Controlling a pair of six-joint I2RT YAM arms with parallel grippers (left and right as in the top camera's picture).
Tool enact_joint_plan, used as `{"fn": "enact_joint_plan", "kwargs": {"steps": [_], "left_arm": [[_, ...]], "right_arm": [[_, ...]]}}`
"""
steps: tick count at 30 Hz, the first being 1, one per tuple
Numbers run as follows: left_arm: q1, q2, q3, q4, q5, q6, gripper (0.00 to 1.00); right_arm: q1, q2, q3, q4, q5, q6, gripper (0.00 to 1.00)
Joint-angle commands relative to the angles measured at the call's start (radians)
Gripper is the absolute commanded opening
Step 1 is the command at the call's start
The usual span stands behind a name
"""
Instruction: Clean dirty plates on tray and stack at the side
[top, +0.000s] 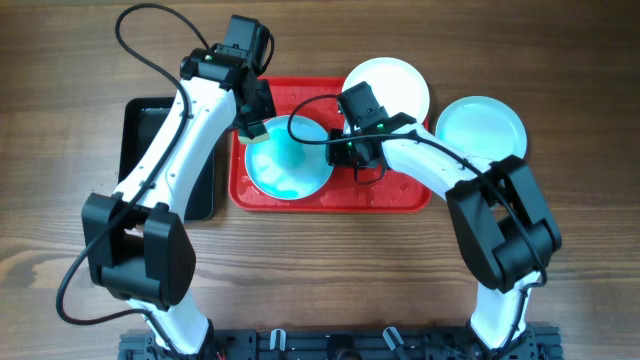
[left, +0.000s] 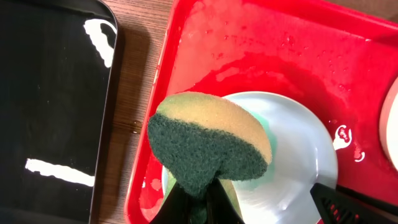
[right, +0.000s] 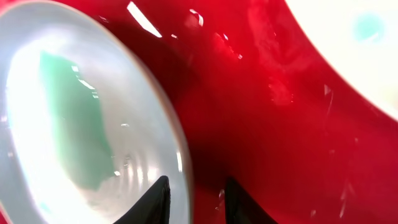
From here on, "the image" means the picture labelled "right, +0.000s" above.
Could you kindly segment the white plate with green stain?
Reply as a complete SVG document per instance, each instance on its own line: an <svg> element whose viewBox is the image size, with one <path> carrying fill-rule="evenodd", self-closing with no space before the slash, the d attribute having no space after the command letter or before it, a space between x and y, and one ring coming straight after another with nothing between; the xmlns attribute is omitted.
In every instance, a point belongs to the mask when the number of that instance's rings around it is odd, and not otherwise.
<svg viewBox="0 0 398 224"><path fill-rule="evenodd" d="M377 109L397 119L397 0L287 0L308 39Z"/></svg>

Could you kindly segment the light blue plate front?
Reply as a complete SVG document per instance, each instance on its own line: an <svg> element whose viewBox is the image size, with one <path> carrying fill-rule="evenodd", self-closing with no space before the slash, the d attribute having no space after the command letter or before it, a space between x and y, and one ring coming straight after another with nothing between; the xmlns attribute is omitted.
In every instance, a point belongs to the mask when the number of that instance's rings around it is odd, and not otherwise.
<svg viewBox="0 0 398 224"><path fill-rule="evenodd" d="M162 175L169 223L192 223L187 142L140 58L66 4L3 7L2 222L115 223Z"/></svg>

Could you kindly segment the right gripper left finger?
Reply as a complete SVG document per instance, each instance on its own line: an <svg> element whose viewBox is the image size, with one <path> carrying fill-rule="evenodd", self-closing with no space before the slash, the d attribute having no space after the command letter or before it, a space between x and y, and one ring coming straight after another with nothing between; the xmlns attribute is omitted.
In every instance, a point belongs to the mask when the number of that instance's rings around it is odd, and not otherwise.
<svg viewBox="0 0 398 224"><path fill-rule="evenodd" d="M114 224L169 224L170 204L169 178L162 175Z"/></svg>

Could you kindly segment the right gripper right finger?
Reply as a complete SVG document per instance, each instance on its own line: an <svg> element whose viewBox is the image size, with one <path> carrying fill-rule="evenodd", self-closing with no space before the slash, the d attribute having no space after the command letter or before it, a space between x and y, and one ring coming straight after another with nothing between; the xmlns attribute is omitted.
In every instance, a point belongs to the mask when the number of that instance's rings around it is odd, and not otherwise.
<svg viewBox="0 0 398 224"><path fill-rule="evenodd" d="M224 189L227 224L277 224L277 222L233 178Z"/></svg>

